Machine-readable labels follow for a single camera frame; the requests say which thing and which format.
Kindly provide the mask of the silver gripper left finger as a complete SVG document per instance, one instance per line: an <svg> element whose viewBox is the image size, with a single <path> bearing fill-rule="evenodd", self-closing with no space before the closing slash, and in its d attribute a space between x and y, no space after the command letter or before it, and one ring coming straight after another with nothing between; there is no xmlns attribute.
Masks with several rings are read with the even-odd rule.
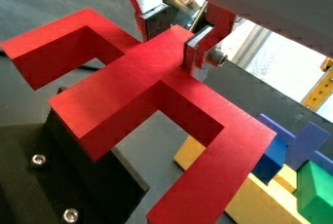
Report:
<svg viewBox="0 0 333 224"><path fill-rule="evenodd" d="M143 41L151 40L170 28L170 7L163 0L130 0Z"/></svg>

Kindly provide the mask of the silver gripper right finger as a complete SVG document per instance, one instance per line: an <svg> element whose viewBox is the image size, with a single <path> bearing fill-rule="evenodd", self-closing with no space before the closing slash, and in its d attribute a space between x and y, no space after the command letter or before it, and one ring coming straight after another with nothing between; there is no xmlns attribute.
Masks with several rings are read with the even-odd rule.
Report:
<svg viewBox="0 0 333 224"><path fill-rule="evenodd" d="M182 69L203 81L212 66L221 67L226 54L216 47L230 34L237 15L209 3L206 21L210 23L185 43Z"/></svg>

